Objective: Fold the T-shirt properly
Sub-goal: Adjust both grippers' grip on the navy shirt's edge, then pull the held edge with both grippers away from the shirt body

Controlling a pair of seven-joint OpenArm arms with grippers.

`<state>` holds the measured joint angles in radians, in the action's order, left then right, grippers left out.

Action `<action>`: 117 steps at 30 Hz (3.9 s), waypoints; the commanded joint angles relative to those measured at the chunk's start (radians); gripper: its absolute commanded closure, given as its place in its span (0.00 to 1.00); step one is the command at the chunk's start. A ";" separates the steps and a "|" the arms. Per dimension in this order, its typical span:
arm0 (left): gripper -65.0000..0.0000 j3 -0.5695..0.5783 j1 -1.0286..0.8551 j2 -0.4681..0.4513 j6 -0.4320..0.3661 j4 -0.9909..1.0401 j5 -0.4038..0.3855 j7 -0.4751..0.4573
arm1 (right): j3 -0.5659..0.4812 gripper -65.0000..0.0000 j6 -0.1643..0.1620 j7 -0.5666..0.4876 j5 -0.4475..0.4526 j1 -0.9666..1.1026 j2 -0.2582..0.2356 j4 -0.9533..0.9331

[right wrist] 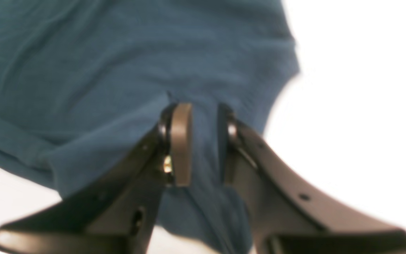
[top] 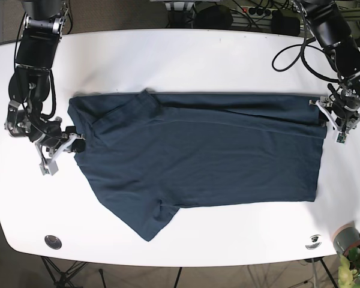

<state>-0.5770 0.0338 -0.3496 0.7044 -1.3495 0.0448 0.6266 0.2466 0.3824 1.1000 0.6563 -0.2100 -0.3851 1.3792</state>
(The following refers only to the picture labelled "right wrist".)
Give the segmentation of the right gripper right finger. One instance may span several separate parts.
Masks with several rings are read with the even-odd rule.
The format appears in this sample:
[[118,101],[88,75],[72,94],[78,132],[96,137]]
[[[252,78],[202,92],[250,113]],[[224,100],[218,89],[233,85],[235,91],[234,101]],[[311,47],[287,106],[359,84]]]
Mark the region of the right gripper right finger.
[[359,212],[296,174],[221,103],[223,182],[242,198],[258,254],[406,254],[406,231]]

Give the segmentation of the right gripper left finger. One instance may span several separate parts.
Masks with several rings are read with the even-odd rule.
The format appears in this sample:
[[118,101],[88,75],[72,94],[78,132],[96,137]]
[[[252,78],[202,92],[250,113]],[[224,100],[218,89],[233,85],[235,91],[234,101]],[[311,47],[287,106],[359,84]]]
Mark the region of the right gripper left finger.
[[111,170],[58,204],[0,227],[9,254],[145,254],[164,190],[191,183],[192,105],[168,106]]

